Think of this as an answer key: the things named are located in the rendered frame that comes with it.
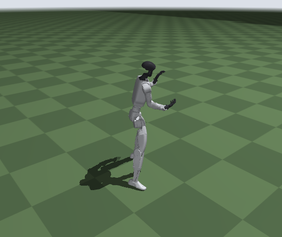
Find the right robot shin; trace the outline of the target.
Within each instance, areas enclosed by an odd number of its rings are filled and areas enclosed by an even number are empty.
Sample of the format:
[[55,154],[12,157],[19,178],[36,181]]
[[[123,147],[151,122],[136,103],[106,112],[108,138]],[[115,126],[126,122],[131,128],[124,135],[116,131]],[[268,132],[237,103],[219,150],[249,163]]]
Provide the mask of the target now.
[[143,163],[143,157],[144,157],[144,153],[141,157],[141,151],[139,149],[136,149],[134,151],[134,158],[133,158],[133,169],[134,169],[133,181],[134,182],[138,181],[138,177],[139,177],[140,170],[141,170],[142,163]]

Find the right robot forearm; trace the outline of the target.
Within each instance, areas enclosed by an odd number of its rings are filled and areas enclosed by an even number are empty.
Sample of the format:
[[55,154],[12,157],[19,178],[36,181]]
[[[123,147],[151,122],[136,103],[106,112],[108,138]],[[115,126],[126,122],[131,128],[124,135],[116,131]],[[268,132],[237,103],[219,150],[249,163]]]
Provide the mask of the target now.
[[154,103],[154,102],[152,102],[152,103],[150,104],[150,107],[151,107],[151,108],[153,108],[153,109],[158,109],[158,110],[162,110],[162,111],[167,110],[167,109],[164,108],[165,106],[166,106],[166,105],[161,105],[161,104]]

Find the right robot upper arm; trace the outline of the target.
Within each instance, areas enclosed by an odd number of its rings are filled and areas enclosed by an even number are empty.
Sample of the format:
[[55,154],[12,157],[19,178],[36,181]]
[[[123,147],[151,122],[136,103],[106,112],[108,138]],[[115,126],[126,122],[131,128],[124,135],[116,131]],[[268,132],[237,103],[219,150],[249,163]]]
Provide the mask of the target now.
[[[152,101],[152,96],[151,96],[151,87],[147,83],[142,84],[142,90],[145,95],[146,103],[150,107],[150,104],[153,102]],[[151,107],[150,107],[151,108]]]

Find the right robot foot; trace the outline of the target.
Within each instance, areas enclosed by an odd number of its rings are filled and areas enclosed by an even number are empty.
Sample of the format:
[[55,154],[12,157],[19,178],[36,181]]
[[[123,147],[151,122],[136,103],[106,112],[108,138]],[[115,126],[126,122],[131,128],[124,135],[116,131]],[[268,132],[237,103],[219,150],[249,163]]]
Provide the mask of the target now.
[[144,185],[142,185],[139,181],[134,182],[133,179],[130,179],[128,184],[131,185],[131,186],[134,186],[138,189],[146,190],[146,187]]

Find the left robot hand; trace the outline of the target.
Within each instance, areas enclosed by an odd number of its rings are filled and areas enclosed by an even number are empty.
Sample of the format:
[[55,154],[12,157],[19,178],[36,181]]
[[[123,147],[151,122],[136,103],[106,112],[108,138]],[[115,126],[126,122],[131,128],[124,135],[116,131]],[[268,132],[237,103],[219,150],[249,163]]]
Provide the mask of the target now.
[[162,74],[162,73],[164,73],[165,71],[161,71],[160,73],[158,73],[157,75],[156,75],[156,77],[154,78],[154,81],[153,81],[153,84],[155,84],[158,80],[158,77]]

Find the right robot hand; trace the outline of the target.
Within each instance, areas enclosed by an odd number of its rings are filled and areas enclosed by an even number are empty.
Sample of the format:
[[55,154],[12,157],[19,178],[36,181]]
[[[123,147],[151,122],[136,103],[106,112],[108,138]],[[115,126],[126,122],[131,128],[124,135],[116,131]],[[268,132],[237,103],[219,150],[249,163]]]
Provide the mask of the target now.
[[169,105],[166,105],[164,108],[168,110],[175,103],[176,103],[176,99],[174,99],[174,101],[172,100],[172,102]]

